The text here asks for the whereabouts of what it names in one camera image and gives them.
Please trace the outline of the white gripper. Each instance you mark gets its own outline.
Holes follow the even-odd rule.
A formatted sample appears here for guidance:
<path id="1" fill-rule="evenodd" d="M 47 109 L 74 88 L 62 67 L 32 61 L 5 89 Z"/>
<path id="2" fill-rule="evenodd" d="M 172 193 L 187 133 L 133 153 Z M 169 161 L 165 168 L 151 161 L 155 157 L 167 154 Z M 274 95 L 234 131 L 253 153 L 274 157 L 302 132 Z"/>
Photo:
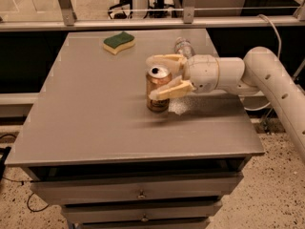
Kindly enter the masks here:
<path id="1" fill-rule="evenodd" d="M 171 73 L 179 73 L 184 68 L 183 78 L 176 77 L 168 84 L 149 93 L 151 100 L 179 98 L 190 92 L 196 94 L 213 91 L 219 79 L 219 65 L 211 55 L 197 54 L 187 60 L 182 54 L 159 54 L 146 59 L 149 67 L 162 65 Z"/>

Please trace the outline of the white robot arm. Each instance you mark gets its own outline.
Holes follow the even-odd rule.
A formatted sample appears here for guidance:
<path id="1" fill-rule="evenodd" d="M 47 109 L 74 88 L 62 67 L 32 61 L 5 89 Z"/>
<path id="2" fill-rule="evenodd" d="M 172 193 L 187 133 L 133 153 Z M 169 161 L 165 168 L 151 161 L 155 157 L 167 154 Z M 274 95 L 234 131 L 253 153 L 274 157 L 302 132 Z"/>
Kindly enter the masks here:
<path id="1" fill-rule="evenodd" d="M 296 86 L 278 57 L 269 49 L 255 47 L 244 58 L 197 54 L 153 55 L 146 60 L 160 73 L 175 73 L 177 78 L 151 91 L 149 98 L 164 100 L 222 90 L 229 94 L 264 93 L 305 160 L 305 94 Z"/>

